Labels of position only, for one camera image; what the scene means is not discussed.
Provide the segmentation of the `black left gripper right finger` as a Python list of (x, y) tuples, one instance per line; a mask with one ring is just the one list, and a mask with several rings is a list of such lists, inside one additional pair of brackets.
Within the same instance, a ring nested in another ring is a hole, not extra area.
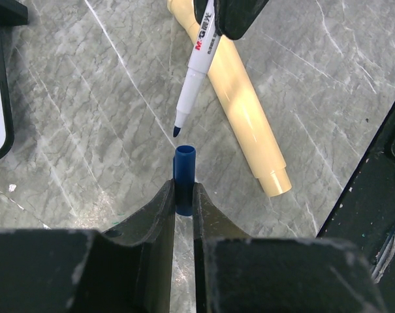
[(349, 241), (254, 238), (197, 183), (193, 239), (198, 312), (385, 312), (368, 263)]

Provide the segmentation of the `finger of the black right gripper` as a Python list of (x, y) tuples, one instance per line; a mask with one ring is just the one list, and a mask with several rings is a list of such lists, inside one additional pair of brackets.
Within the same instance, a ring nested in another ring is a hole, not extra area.
[(250, 28), (269, 0), (215, 1), (215, 30), (231, 40), (238, 40)]
[(208, 0), (193, 0), (194, 15), (198, 23), (200, 23), (203, 19), (207, 4)]

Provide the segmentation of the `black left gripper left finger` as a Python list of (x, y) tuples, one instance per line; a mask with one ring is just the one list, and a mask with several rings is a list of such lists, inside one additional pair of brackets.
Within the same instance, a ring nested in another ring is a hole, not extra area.
[(105, 232), (0, 229), (0, 312), (168, 312), (174, 183)]

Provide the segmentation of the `white blue whiteboard marker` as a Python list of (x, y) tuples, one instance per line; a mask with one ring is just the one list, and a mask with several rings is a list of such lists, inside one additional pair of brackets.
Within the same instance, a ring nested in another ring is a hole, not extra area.
[(202, 82), (210, 69), (220, 38), (215, 30), (214, 0), (209, 0), (200, 23), (197, 39), (188, 63), (187, 74), (176, 106), (174, 138), (178, 136), (191, 113)]

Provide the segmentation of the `blue marker cap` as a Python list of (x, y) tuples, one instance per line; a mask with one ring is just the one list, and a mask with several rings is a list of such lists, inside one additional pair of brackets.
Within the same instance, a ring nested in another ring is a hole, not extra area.
[(176, 213), (181, 216), (193, 214), (193, 187), (195, 184), (196, 150), (191, 145), (181, 145), (173, 157), (173, 179)]

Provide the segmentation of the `black whiteboard foot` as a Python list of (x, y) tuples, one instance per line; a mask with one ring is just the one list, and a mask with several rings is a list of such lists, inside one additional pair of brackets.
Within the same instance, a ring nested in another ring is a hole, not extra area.
[(0, 0), (0, 26), (14, 27), (28, 24), (28, 9), (16, 0)]

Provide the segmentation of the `beige toy microphone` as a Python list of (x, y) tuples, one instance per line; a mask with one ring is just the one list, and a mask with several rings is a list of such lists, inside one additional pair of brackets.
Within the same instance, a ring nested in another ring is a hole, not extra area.
[[(200, 23), (192, 1), (168, 1), (168, 10), (193, 45)], [(220, 35), (209, 78), (253, 175), (269, 197), (291, 189), (286, 163), (234, 43)]]

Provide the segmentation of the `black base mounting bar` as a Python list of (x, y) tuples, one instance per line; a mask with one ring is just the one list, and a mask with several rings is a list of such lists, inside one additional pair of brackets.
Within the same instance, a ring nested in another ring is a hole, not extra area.
[(318, 235), (354, 243), (395, 312), (395, 102)]

